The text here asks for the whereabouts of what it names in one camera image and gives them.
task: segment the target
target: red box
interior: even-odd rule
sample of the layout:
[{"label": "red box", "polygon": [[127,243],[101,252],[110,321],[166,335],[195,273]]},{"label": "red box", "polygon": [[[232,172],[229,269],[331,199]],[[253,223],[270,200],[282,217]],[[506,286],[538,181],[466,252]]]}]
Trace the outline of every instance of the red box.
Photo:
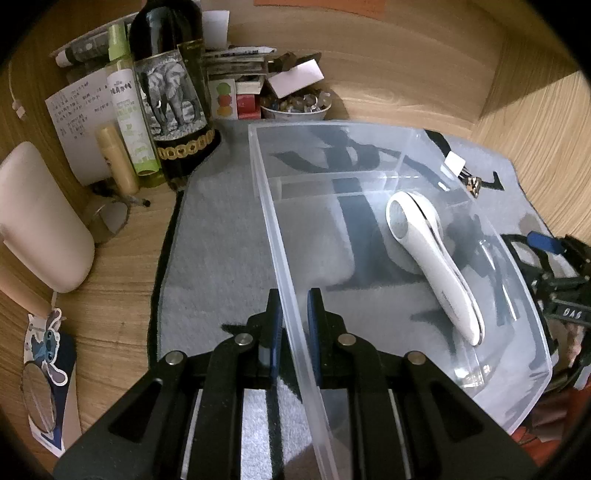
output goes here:
[{"label": "red box", "polygon": [[239,120],[260,120],[261,119],[261,109],[259,108],[255,112],[251,113],[239,113],[238,114]]},{"label": "red box", "polygon": [[238,115],[256,112],[255,95],[236,95],[236,107]]}]

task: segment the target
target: white paper card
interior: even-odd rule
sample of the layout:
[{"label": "white paper card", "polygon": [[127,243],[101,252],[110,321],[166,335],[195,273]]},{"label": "white paper card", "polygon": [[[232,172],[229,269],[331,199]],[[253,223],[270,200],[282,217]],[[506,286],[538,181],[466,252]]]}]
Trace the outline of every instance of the white paper card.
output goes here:
[{"label": "white paper card", "polygon": [[312,59],[296,65],[287,72],[278,73],[268,81],[277,98],[283,98],[322,79],[324,75],[316,61]]},{"label": "white paper card", "polygon": [[203,12],[203,40],[208,50],[225,50],[228,47],[228,23],[230,10]]}]

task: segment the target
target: round mirror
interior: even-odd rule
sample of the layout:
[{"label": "round mirror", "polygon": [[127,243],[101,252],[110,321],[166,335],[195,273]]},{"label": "round mirror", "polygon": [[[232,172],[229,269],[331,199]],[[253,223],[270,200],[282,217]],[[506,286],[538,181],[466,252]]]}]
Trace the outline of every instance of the round mirror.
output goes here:
[{"label": "round mirror", "polygon": [[31,420],[43,433],[56,427],[56,402],[49,379],[35,363],[25,364],[22,370],[22,396]]}]

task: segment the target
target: dark wine bottle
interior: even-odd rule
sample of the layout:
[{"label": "dark wine bottle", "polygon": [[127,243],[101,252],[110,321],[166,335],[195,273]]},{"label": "dark wine bottle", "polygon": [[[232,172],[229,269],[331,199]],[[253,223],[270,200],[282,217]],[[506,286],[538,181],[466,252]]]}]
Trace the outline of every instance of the dark wine bottle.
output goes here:
[{"label": "dark wine bottle", "polygon": [[177,190],[219,143],[200,8],[191,0],[148,0],[131,24],[129,46],[162,170]]}]

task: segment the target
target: white handheld device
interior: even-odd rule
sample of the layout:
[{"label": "white handheld device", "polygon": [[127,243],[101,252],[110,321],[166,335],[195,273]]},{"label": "white handheld device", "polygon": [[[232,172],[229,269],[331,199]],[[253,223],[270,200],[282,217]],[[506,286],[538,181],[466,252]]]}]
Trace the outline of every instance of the white handheld device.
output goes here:
[{"label": "white handheld device", "polygon": [[394,238],[412,255],[425,274],[441,307],[473,346],[484,340],[480,308],[443,244],[435,207],[423,195],[396,192],[388,201],[386,220]]}]

